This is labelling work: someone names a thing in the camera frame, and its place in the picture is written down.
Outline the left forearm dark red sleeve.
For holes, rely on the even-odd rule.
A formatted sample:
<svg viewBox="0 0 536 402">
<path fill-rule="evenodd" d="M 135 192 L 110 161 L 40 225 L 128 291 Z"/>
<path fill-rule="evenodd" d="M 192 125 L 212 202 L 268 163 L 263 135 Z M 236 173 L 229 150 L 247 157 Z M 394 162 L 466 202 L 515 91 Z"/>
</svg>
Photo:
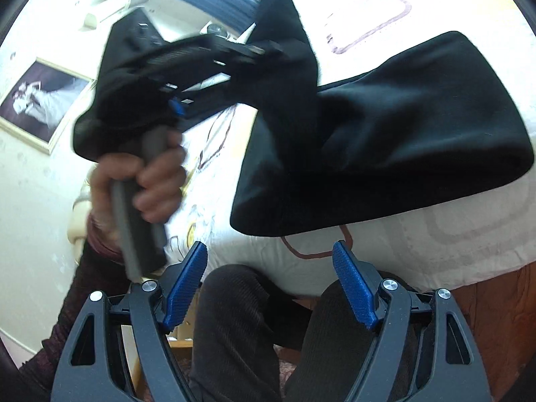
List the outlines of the left forearm dark red sleeve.
<svg viewBox="0 0 536 402">
<path fill-rule="evenodd" d="M 89 294 L 99 290 L 108 296 L 122 295 L 129 286 L 113 216 L 91 211 L 82 257 L 58 319 L 42 348 L 18 369 L 5 391 L 7 399 L 48 401 L 65 342 Z"/>
</svg>

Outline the person's left hand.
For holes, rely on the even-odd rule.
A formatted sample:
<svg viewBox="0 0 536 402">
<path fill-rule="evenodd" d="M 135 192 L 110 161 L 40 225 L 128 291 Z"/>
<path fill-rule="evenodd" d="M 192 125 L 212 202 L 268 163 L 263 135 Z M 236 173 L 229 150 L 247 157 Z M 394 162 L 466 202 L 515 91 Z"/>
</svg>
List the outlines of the person's left hand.
<svg viewBox="0 0 536 402">
<path fill-rule="evenodd" d="M 129 153 L 111 153 L 99 160 L 89 179 L 91 215 L 99 241 L 106 248 L 112 251 L 119 249 L 112 183 L 135 180 L 140 190 L 132 198 L 134 207 L 149 223 L 166 223 L 181 205 L 181 188 L 186 181 L 185 158 L 181 133 L 170 131 L 167 150 L 149 164 Z"/>
</svg>

